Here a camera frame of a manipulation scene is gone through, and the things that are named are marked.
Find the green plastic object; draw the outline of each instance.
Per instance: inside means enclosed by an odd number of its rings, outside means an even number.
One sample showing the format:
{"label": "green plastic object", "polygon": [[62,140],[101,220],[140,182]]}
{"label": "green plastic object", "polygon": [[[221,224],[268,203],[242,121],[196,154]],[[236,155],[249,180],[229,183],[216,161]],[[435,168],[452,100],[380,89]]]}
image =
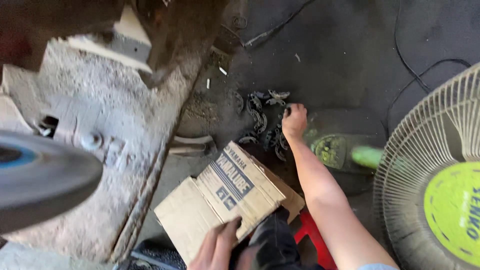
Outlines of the green plastic object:
{"label": "green plastic object", "polygon": [[356,146],[352,149],[352,159],[358,165],[377,169],[383,152],[383,148]]}

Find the fan grille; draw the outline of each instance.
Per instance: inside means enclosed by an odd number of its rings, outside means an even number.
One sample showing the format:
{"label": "fan grille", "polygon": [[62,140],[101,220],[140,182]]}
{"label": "fan grille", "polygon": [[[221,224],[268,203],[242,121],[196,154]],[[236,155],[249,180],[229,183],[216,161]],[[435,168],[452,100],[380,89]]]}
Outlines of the fan grille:
{"label": "fan grille", "polygon": [[423,207],[435,175],[459,162],[480,161],[479,71],[476,64],[430,93],[385,146],[374,180],[374,205],[405,269],[480,269],[440,244]]}

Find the hand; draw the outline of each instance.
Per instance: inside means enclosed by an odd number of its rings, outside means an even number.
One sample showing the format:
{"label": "hand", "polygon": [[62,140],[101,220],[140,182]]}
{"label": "hand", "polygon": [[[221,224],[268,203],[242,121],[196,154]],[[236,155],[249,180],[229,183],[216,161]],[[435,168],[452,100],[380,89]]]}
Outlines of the hand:
{"label": "hand", "polygon": [[200,246],[197,257],[187,270],[228,270],[233,245],[237,241],[236,232],[240,228],[241,217],[211,229]]}
{"label": "hand", "polygon": [[303,104],[294,103],[290,106],[291,113],[285,109],[282,120],[282,131],[287,141],[301,139],[303,131],[307,128],[307,109]]}

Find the dark pants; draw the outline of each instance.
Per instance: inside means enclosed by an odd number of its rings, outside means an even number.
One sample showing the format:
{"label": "dark pants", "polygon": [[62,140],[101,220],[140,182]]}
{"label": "dark pants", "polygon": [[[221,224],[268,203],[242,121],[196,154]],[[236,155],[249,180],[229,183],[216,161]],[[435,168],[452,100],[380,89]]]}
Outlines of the dark pants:
{"label": "dark pants", "polygon": [[258,225],[249,245],[260,247],[253,262],[254,270],[324,270],[318,264],[303,266],[300,254],[288,226],[289,212],[277,209]]}

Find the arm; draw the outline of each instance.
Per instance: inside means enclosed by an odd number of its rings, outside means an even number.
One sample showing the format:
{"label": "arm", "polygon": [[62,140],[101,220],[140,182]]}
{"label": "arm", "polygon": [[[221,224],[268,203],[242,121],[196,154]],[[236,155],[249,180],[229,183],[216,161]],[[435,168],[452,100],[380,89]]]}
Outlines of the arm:
{"label": "arm", "polygon": [[307,207],[339,270],[383,263],[398,269],[383,247],[368,233],[353,213],[328,169],[304,144],[307,110],[301,104],[284,113],[283,133],[295,157]]}

